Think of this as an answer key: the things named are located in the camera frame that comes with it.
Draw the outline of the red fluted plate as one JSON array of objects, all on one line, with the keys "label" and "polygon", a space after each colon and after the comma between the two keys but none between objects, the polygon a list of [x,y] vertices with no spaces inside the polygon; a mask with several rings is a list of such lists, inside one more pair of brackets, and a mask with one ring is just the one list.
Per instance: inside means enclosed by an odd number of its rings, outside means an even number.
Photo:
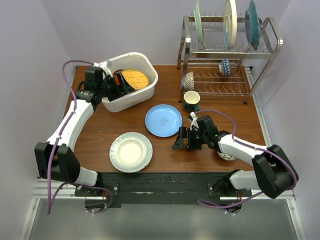
[{"label": "red fluted plate", "polygon": [[122,75],[122,70],[119,69],[119,70],[116,70],[114,73],[113,73],[113,76],[114,76],[114,79],[116,81],[116,84],[121,87],[123,85],[123,75]]}]

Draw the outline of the yellow woven plate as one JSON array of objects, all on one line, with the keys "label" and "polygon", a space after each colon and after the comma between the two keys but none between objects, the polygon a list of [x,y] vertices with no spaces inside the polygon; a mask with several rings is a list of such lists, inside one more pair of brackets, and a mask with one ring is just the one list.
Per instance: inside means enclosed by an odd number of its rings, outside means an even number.
[{"label": "yellow woven plate", "polygon": [[144,89],[150,84],[148,76],[142,71],[136,69],[123,69],[121,74],[126,82],[136,91]]}]

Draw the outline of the blue rimmed yellow plate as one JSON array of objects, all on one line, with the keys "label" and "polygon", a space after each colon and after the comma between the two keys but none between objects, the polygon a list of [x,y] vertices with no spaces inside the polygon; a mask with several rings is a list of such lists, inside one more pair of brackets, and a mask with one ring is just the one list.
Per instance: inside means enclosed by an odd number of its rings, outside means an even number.
[{"label": "blue rimmed yellow plate", "polygon": [[183,125],[181,113],[168,104],[153,106],[145,115],[147,130],[156,137],[167,138],[175,135]]}]

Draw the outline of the white scalloped plate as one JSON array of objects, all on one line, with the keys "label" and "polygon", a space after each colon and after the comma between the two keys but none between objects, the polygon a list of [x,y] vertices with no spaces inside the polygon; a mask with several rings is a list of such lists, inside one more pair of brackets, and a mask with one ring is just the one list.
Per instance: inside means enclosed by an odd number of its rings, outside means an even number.
[{"label": "white scalloped plate", "polygon": [[110,146],[112,165],[124,173],[135,173],[144,169],[153,157],[150,140],[138,132],[127,132],[118,136]]}]

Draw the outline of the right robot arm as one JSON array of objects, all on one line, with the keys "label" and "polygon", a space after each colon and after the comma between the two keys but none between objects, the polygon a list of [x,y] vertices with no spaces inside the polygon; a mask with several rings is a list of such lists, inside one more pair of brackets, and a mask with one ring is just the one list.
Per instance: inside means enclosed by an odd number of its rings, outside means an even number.
[{"label": "right robot arm", "polygon": [[213,184],[213,189],[233,197],[240,190],[260,190],[271,199],[294,188],[299,176],[283,149],[278,145],[270,147],[241,140],[230,132],[219,131],[209,115],[197,117],[192,113],[189,128],[180,127],[174,150],[201,150],[203,145],[228,157],[243,160],[252,165],[252,171],[236,169]]}]

